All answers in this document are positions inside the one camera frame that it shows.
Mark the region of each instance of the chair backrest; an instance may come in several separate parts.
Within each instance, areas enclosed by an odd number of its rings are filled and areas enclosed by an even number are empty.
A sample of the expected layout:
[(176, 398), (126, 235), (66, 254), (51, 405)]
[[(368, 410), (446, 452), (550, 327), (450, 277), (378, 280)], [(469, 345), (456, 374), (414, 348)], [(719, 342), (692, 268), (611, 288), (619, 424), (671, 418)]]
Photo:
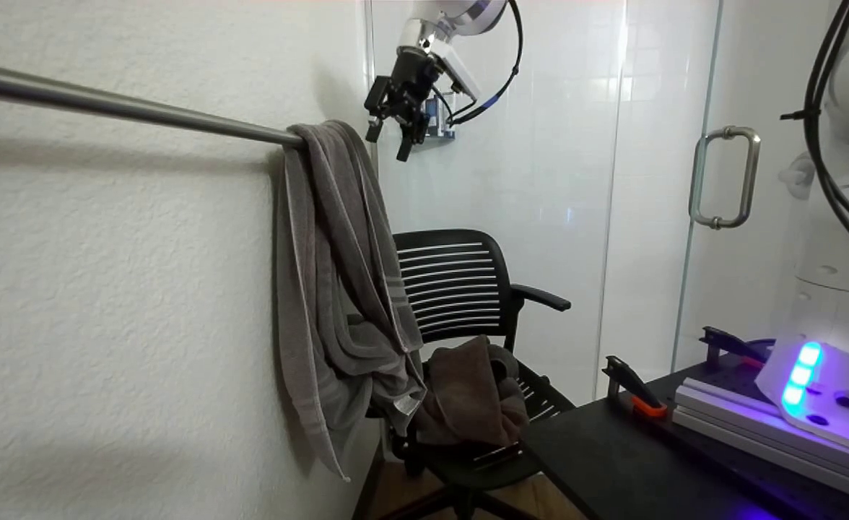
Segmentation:
[(514, 351), (517, 310), (504, 249), (482, 231), (397, 235), (400, 267), (424, 342), (507, 335)]

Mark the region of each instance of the brown cloth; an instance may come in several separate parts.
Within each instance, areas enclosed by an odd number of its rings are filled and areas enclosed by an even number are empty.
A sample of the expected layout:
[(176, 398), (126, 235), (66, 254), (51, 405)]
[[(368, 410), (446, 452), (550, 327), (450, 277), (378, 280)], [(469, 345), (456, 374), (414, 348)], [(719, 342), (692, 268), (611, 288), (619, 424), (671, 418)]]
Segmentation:
[(422, 335), (364, 143), (344, 122), (293, 128), (276, 229), (276, 329), (286, 394), (323, 466), (377, 405), (404, 430), (424, 398)]
[(427, 362), (427, 398), (416, 413), (422, 444), (514, 444), (530, 421), (510, 351), (475, 339), (436, 351)]

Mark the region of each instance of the desk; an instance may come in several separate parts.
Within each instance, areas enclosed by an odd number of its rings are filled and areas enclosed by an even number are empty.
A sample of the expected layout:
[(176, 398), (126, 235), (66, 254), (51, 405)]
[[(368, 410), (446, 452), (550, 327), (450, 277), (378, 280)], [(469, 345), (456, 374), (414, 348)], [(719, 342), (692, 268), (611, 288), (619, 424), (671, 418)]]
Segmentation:
[[(755, 366), (726, 358), (726, 369), (707, 374), (692, 366), (653, 382), (653, 394), (673, 398), (684, 379), (702, 379), (719, 388), (733, 388), (758, 397)], [(731, 444), (715, 442), (694, 430), (683, 440), (712, 455), (712, 460), (762, 485), (777, 499), (794, 502), (800, 517), (849, 517), (849, 498), (791, 475), (781, 466), (744, 455)], [(668, 442), (648, 433), (625, 410), (606, 401), (569, 410), (550, 421), (537, 421), (523, 433), (523, 447), (537, 460), (547, 476), (589, 517), (635, 520), (635, 517), (777, 517), (771, 508), (733, 485), (712, 466), (679, 457)]]

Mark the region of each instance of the metal rod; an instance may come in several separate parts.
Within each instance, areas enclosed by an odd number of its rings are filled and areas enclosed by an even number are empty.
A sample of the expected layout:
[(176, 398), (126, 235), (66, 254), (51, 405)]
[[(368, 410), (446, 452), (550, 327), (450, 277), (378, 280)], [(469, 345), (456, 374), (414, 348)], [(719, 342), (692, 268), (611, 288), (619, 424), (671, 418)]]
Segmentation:
[(94, 112), (94, 115), (110, 115), (110, 119), (131, 119), (131, 122), (201, 131), (201, 132), (276, 143), (276, 145), (286, 145), (286, 147), (305, 145), (300, 137), (283, 132), (276, 128), (257, 128), (257, 125), (245, 125), (245, 122), (235, 122), (235, 119), (221, 119), (212, 112), (193, 112), (193, 111), (182, 111), (182, 106), (153, 104), (144, 98), (117, 95), (117, 92), (104, 92), (104, 91), (51, 82), (51, 79), (39, 79), (39, 75), (12, 72), (12, 70), (0, 70), (0, 98), (20, 101), (20, 104), (56, 106), (56, 111), (77, 111), (77, 112)]

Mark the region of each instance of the metal door handle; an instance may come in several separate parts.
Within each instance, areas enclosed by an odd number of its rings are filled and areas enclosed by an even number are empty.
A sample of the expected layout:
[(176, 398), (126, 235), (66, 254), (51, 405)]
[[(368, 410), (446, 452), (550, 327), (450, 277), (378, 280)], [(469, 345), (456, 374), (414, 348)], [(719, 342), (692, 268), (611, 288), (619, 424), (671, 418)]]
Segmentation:
[[(733, 221), (702, 213), (707, 147), (716, 140), (745, 140), (749, 143), (739, 213)], [(694, 173), (692, 173), (692, 199), (689, 199), (689, 213), (694, 223), (712, 226), (712, 229), (739, 229), (749, 221), (751, 196), (755, 196), (755, 177), (759, 171), (759, 150), (762, 150), (762, 140), (755, 128), (719, 128), (696, 143)]]

